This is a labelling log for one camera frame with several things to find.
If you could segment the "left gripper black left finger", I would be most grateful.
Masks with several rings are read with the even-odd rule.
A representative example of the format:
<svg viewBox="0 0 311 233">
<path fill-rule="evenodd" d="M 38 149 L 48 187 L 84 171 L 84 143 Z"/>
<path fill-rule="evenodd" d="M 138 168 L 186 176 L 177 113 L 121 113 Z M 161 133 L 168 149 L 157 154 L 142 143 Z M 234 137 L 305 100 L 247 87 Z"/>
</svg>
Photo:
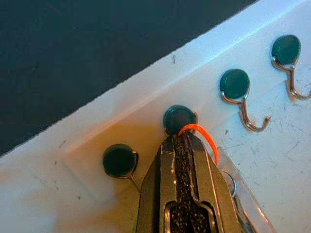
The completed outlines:
<svg viewBox="0 0 311 233">
<path fill-rule="evenodd" d="M 135 232 L 192 231 L 192 134 L 170 136 L 143 179 Z"/>
</svg>

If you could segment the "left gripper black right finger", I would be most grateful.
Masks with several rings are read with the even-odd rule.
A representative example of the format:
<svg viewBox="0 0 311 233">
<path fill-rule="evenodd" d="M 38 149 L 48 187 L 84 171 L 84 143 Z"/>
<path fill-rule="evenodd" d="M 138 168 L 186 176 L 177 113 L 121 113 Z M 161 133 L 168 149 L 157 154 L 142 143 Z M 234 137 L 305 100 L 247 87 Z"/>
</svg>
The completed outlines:
<svg viewBox="0 0 311 233">
<path fill-rule="evenodd" d="M 240 233 L 237 214 L 228 185 L 201 139 L 186 132 L 195 172 L 195 201 L 207 210 L 211 233 Z"/>
</svg>

